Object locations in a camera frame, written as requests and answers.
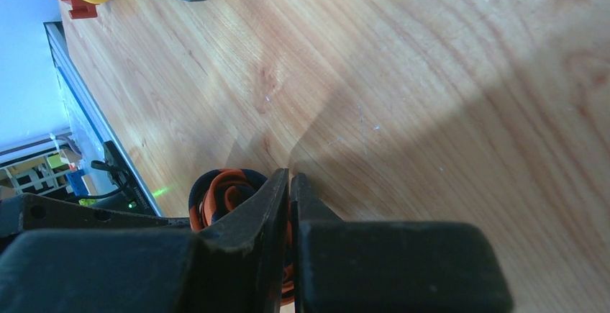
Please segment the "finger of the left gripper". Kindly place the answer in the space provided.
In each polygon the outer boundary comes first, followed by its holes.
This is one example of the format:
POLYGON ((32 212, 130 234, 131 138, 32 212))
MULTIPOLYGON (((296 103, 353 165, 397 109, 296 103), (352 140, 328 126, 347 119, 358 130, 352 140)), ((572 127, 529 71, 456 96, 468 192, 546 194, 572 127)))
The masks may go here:
POLYGON ((49 230, 51 237, 89 238, 99 248, 120 248, 171 237, 190 237, 188 218, 86 207, 34 194, 1 200, 1 252, 24 233, 49 230))

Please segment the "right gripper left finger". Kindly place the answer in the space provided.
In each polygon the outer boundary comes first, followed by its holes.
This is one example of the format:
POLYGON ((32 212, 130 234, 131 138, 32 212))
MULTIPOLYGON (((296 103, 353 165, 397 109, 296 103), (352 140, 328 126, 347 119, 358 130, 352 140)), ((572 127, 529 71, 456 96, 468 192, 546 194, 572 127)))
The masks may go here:
POLYGON ((1 254, 3 312, 278 312, 289 200, 278 169, 199 232, 102 212, 22 231, 1 254))

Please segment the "orange navy striped tie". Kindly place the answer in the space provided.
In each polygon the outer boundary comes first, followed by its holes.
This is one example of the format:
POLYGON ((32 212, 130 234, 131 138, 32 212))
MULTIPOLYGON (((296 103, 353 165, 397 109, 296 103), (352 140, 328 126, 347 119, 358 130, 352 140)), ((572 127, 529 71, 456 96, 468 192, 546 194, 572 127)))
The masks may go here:
MULTIPOLYGON (((188 218, 193 232, 203 232, 218 224, 260 193, 269 182, 265 175, 241 168, 221 168, 209 171, 198 178, 188 196, 188 218)), ((285 233, 282 252, 282 282, 280 303, 286 306, 295 301, 293 225, 291 208, 287 208, 286 222, 281 225, 285 233)))

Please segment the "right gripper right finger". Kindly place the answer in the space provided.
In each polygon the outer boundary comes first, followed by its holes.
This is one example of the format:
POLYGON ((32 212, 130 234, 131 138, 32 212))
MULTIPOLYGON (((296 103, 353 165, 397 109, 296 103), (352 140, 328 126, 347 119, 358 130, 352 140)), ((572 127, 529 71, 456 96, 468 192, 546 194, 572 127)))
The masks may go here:
POLYGON ((463 222, 346 222, 291 180, 297 312, 511 312, 483 232, 463 222))

